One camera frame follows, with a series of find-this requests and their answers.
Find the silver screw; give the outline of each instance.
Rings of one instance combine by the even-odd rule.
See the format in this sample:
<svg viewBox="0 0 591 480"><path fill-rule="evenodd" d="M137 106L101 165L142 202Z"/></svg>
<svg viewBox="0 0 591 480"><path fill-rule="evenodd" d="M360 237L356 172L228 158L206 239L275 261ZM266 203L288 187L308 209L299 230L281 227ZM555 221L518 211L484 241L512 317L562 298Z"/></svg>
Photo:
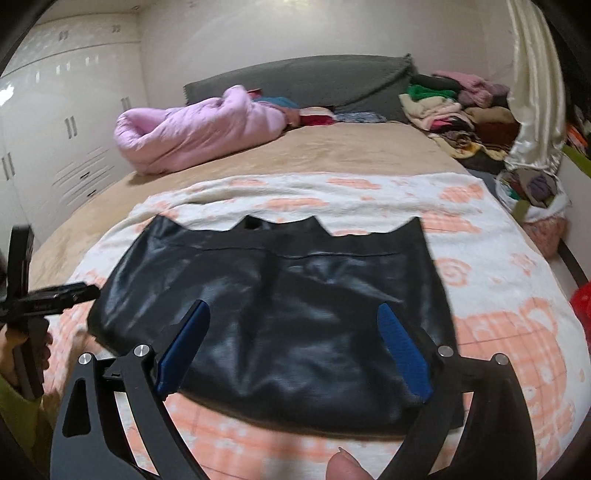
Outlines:
<svg viewBox="0 0 591 480"><path fill-rule="evenodd" d="M134 355L135 356L146 356L150 351L150 347L148 345L138 345L134 348Z"/></svg>
<svg viewBox="0 0 591 480"><path fill-rule="evenodd" d="M82 355L80 355L78 357L78 363L80 365L89 364L91 360L92 360L92 355L89 353L83 353Z"/></svg>
<svg viewBox="0 0 591 480"><path fill-rule="evenodd" d="M437 353L441 355L443 358L450 358L453 356L453 348L447 345L442 345L437 349Z"/></svg>
<svg viewBox="0 0 591 480"><path fill-rule="evenodd" d="M508 365L509 357L506 356L504 353L498 353L495 355L495 362L499 365Z"/></svg>

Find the teal fabric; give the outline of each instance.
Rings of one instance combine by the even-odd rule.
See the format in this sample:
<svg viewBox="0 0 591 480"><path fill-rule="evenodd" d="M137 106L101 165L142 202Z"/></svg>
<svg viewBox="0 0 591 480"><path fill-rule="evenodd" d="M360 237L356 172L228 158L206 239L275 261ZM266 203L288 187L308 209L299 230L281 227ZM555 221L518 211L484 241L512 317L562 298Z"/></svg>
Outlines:
<svg viewBox="0 0 591 480"><path fill-rule="evenodd" d="M268 102L273 105L283 106L285 108L299 108L297 103L292 102L289 98L285 97L259 97L254 99L255 102Z"/></svg>

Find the beige bedsheet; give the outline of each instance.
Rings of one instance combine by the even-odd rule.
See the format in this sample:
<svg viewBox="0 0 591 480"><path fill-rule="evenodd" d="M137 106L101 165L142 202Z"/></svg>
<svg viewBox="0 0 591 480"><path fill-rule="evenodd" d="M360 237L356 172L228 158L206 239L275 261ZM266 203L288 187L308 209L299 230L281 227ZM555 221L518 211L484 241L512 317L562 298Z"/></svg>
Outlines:
<svg viewBox="0 0 591 480"><path fill-rule="evenodd" d="M466 170L408 125L304 127L267 145L189 170L166 176L128 175L77 210L35 253L31 285L67 281L88 249L151 195L234 175L313 171L417 175Z"/></svg>

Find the drawer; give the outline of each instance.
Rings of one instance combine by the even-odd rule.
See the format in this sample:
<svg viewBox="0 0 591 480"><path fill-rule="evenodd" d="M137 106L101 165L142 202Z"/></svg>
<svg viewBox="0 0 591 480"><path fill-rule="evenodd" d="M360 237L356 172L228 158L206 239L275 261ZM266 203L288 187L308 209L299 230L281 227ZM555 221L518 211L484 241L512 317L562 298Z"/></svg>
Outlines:
<svg viewBox="0 0 591 480"><path fill-rule="evenodd" d="M58 224L65 222L78 208L114 184L118 177L113 175L113 167L104 167L88 177L84 184L66 192L60 198Z"/></svg>
<svg viewBox="0 0 591 480"><path fill-rule="evenodd" d="M90 158L82 165L71 164L56 173L53 180L53 187L65 194L77 185L87 183L97 172L109 166L107 160L108 155L108 148L98 148L88 155Z"/></svg>

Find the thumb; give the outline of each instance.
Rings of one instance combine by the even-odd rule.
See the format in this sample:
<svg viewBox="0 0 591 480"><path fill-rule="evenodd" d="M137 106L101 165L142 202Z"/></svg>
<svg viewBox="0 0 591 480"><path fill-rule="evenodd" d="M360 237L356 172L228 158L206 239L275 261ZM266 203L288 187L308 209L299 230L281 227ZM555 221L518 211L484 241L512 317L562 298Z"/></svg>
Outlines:
<svg viewBox="0 0 591 480"><path fill-rule="evenodd" d="M333 455L326 468L326 480L374 480L346 450Z"/></svg>

